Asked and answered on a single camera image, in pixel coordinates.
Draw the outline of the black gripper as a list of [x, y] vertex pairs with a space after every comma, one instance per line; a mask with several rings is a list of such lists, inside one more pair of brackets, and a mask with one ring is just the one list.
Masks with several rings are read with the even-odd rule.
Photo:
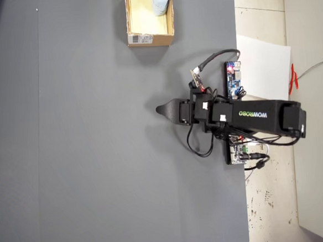
[[210, 104], [213, 96], [209, 92], [200, 89], [190, 90], [190, 99], [172, 99], [170, 102], [156, 107], [156, 112], [168, 118], [176, 125], [200, 124], [202, 131], [211, 132], [209, 126]]

